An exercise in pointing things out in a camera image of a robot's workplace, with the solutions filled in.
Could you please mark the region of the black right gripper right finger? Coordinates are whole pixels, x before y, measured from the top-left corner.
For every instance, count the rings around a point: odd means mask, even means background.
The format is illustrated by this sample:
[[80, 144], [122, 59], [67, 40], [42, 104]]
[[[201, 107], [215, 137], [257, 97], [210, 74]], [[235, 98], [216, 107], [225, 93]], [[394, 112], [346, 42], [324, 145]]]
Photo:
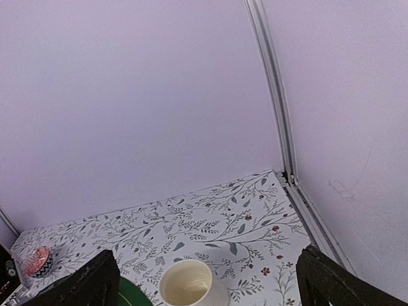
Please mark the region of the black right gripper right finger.
[[355, 277], [312, 245], [296, 263], [302, 305], [401, 305], [406, 302]]

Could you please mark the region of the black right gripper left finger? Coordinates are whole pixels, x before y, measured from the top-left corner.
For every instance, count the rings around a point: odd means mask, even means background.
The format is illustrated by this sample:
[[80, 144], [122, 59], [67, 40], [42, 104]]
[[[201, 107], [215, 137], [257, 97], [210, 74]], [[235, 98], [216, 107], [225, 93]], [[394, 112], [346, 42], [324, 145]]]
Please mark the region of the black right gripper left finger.
[[26, 306], [117, 305], [120, 272], [113, 252], [103, 250], [67, 277], [52, 283]]

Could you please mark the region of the aluminium poker chip case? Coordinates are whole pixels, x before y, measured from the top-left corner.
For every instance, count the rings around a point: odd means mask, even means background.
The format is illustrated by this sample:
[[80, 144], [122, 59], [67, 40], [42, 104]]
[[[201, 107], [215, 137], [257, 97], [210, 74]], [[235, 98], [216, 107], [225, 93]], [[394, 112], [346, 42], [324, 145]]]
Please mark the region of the aluminium poker chip case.
[[1, 244], [1, 305], [23, 305], [28, 289], [9, 250]]

